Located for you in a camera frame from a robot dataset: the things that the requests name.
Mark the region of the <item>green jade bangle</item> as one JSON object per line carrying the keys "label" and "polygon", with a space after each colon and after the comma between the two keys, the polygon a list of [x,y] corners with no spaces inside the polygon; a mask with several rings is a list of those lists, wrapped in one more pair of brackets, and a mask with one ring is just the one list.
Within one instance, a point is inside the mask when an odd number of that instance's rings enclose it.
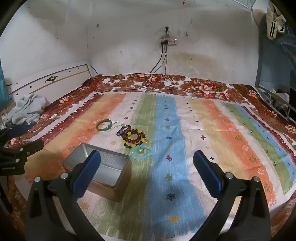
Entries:
{"label": "green jade bangle", "polygon": [[109,119],[104,119],[104,120],[100,120],[97,124],[96,124],[96,130],[99,132],[105,132],[108,131],[112,128],[113,123],[111,120]]}

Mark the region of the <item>metal rack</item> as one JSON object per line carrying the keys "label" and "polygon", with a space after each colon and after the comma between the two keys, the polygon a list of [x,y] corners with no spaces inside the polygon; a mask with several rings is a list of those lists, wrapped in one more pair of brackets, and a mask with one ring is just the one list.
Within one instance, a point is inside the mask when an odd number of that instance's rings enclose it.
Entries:
{"label": "metal rack", "polygon": [[281,90],[275,91],[267,90],[262,86],[257,88],[259,94],[263,100],[280,113],[287,120],[292,120],[295,122],[295,90],[290,89],[288,92],[283,92]]}

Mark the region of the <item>striped colourful cloth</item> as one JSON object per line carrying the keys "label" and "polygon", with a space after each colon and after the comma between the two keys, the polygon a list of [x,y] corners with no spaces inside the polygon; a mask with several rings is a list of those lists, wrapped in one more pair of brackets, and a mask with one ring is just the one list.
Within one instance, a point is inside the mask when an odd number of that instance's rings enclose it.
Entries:
{"label": "striped colourful cloth", "polygon": [[[96,124],[109,119],[110,130]],[[193,164],[201,150],[224,172],[260,178],[275,213],[295,191],[295,148],[245,103],[144,93],[90,94],[33,139],[44,149],[16,178],[24,197],[36,177],[57,178],[80,144],[128,155],[132,176],[121,202],[87,191],[78,205],[109,240],[185,240],[206,220],[216,200]]]}

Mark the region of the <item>hanging white garment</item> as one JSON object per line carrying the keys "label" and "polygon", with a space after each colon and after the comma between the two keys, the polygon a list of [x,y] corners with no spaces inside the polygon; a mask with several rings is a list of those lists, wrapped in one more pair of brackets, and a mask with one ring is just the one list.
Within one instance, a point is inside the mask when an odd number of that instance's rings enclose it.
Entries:
{"label": "hanging white garment", "polygon": [[285,33],[286,19],[280,12],[280,10],[275,6],[272,1],[268,2],[267,12],[266,12],[266,32],[267,37],[272,41],[276,39],[279,34]]}

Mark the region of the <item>white headboard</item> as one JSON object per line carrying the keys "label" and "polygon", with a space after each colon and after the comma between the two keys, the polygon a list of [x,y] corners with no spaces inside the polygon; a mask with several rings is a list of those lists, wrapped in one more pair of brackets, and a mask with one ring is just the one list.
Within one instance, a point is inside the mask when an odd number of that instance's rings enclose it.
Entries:
{"label": "white headboard", "polygon": [[65,64],[16,81],[8,86],[8,93],[14,101],[24,95],[36,93],[52,103],[80,87],[92,75],[86,61]]}

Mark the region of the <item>metal tin box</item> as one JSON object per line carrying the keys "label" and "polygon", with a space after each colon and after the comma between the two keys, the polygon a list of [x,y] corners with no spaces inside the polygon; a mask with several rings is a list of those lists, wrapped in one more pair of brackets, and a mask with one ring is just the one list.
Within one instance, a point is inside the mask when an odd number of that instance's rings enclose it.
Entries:
{"label": "metal tin box", "polygon": [[83,187],[92,193],[112,201],[121,202],[132,176],[132,165],[128,155],[90,144],[76,147],[63,162],[68,172],[87,162],[74,189]]}

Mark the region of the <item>grey crumpled clothing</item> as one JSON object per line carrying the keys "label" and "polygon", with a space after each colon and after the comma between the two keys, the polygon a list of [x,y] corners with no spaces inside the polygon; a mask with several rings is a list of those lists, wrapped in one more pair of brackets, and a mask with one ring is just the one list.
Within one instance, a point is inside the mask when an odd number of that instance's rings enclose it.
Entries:
{"label": "grey crumpled clothing", "polygon": [[37,122],[45,108],[49,105],[46,97],[31,93],[21,97],[11,111],[4,116],[4,124],[22,125]]}

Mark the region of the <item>white power strip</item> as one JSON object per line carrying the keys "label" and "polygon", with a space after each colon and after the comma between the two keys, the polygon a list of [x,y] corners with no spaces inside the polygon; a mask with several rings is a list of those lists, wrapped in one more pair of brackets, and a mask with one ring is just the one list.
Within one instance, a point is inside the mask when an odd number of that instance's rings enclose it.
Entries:
{"label": "white power strip", "polygon": [[159,44],[161,46],[176,46],[178,43],[176,38],[166,38],[166,39],[159,39]]}

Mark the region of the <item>wall socket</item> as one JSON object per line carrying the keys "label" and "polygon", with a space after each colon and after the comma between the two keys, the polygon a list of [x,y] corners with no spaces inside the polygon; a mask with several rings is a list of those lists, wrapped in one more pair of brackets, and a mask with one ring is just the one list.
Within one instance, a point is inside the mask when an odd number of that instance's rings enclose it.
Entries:
{"label": "wall socket", "polygon": [[171,32],[171,26],[170,25],[165,25],[164,32],[165,33],[170,33]]}

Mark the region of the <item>floral red bedsheet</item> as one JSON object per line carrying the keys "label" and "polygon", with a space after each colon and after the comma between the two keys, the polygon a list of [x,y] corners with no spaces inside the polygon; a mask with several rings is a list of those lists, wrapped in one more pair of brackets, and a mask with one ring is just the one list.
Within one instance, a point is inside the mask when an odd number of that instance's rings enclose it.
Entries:
{"label": "floral red bedsheet", "polygon": [[[49,105],[33,128],[33,132],[13,138],[9,141],[8,146],[16,148],[21,144],[33,141],[33,135],[40,133],[57,119],[68,114],[72,115],[77,105],[92,93],[98,95],[107,93],[161,94],[207,100],[218,99],[238,104],[245,103],[251,106],[255,113],[267,124],[275,128],[276,131],[283,133],[291,146],[295,148],[295,127],[279,118],[274,111],[268,109],[261,96],[253,87],[241,84],[229,85],[182,75],[157,74],[99,75],[90,78],[77,89]],[[15,225],[21,229],[24,227],[25,205],[28,197],[24,197],[18,189],[16,178],[20,178],[23,175],[12,177],[9,180],[9,197],[15,205],[11,217]],[[294,198],[295,191],[289,199]],[[284,208],[288,200],[275,213],[270,213],[273,216],[271,228],[273,233],[278,231],[286,219],[286,216],[280,210]]]}

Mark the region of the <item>blue curtain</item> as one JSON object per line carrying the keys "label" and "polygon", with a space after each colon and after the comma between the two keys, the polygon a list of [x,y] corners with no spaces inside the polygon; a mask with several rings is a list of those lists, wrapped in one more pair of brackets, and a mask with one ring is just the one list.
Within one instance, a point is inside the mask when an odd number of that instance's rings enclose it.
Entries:
{"label": "blue curtain", "polygon": [[253,16],[258,25],[259,57],[256,87],[295,90],[295,1],[272,1],[286,19],[285,33],[275,40],[267,37],[266,11],[256,9]]}

